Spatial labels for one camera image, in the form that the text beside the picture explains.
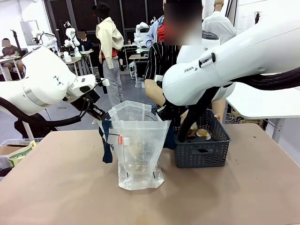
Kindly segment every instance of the black striped shirt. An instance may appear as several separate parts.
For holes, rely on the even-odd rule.
[[[163,41],[150,48],[145,79],[154,80],[155,75],[164,75],[176,64],[179,50],[176,45],[165,45]]]

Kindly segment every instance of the black plastic basket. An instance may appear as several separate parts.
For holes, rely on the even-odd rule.
[[[174,131],[178,132],[180,119],[174,121]],[[211,140],[198,142],[197,138],[187,138],[185,143],[177,143],[175,162],[178,168],[200,168],[224,166],[230,137],[221,122],[214,117],[210,109],[197,121],[198,129],[206,129]]]

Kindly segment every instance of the black cap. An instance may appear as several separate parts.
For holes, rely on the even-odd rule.
[[[111,8],[104,2],[98,2],[96,6],[92,7],[92,10],[94,11],[94,14],[98,16],[100,19],[106,19],[109,17],[109,12]]]

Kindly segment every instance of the beige jacket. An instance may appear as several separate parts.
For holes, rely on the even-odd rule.
[[[96,37],[101,42],[101,50],[105,56],[108,67],[113,69],[112,51],[113,48],[120,50],[124,45],[124,38],[117,30],[116,25],[110,17],[103,20],[96,27]]]

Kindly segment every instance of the red label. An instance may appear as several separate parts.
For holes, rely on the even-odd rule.
[[[123,144],[123,136],[118,137],[118,144]]]

